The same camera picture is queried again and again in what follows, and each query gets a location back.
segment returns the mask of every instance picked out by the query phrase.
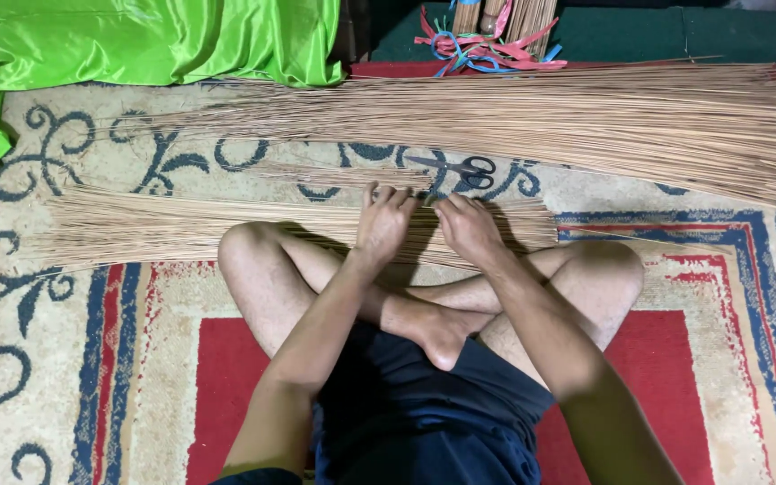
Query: hand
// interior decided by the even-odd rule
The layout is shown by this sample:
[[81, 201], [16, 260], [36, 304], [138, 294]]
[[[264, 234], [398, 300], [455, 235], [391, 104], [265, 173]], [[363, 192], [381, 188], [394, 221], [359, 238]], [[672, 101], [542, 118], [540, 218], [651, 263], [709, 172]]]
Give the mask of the hand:
[[388, 185], [382, 187], [374, 201], [373, 190], [378, 185], [370, 182], [364, 189], [355, 248], [382, 269], [394, 259], [406, 240], [409, 220], [421, 203], [410, 197], [409, 189], [398, 191]]
[[445, 242], [481, 271], [508, 251], [496, 222], [479, 200], [452, 193], [433, 204]]

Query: rug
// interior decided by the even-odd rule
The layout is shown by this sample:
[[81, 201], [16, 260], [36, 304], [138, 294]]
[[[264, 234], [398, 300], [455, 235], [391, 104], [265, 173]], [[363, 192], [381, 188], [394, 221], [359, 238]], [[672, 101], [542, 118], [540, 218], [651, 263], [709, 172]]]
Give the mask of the rug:
[[[19, 143], [0, 167], [0, 483], [211, 481], [268, 362], [212, 262], [57, 274], [25, 258], [21, 243], [51, 223], [42, 200], [66, 181], [355, 204], [354, 191], [266, 183], [247, 168], [466, 156], [360, 143], [186, 141], [176, 132], [131, 139], [115, 129], [123, 114], [216, 95], [210, 84], [81, 84], [6, 97], [4, 119]], [[439, 170], [434, 192], [543, 197], [563, 226], [612, 234], [562, 227], [563, 242], [661, 241], [625, 240], [645, 263], [646, 286], [606, 355], [687, 483], [776, 483], [776, 211], [532, 160], [496, 161], [489, 190]], [[436, 284], [465, 275], [420, 268], [412, 278]], [[544, 482], [587, 482], [557, 409], [538, 432]]]

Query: person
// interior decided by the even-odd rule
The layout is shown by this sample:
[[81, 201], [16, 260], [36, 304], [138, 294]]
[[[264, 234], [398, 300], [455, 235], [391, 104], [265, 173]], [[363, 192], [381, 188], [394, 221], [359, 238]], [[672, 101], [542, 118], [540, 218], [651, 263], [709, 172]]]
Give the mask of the person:
[[515, 256], [483, 204], [434, 207], [480, 270], [440, 287], [375, 281], [419, 202], [374, 182], [341, 260], [277, 225], [221, 239], [233, 299], [272, 358], [216, 484], [538, 483], [534, 426], [559, 404], [591, 483], [681, 483], [601, 348], [642, 287], [616, 242]]

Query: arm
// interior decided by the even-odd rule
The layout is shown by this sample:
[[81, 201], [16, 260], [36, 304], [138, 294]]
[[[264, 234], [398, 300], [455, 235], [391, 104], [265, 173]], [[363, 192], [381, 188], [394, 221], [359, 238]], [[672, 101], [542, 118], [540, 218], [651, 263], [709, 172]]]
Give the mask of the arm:
[[681, 483], [640, 406], [576, 316], [523, 269], [483, 204], [437, 203], [447, 243], [477, 266], [559, 403], [592, 483]]
[[253, 390], [247, 417], [222, 476], [254, 468], [285, 468], [301, 476], [312, 406], [334, 369], [365, 292], [397, 254], [417, 201], [391, 187], [374, 202], [367, 186], [358, 238], [343, 265], [286, 337]]

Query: black scissors handle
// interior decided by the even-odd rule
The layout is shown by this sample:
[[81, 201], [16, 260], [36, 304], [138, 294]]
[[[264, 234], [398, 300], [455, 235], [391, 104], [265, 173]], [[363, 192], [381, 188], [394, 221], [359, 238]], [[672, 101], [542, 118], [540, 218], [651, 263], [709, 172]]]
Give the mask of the black scissors handle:
[[[487, 167], [473, 165], [472, 162], [475, 160], [483, 161]], [[469, 184], [471, 188], [488, 189], [493, 186], [494, 180], [490, 177], [491, 173], [496, 172], [496, 164], [493, 163], [493, 160], [483, 156], [470, 156], [468, 159], [463, 160], [463, 166], [469, 168], [469, 170], [464, 170], [459, 175], [459, 178]]]

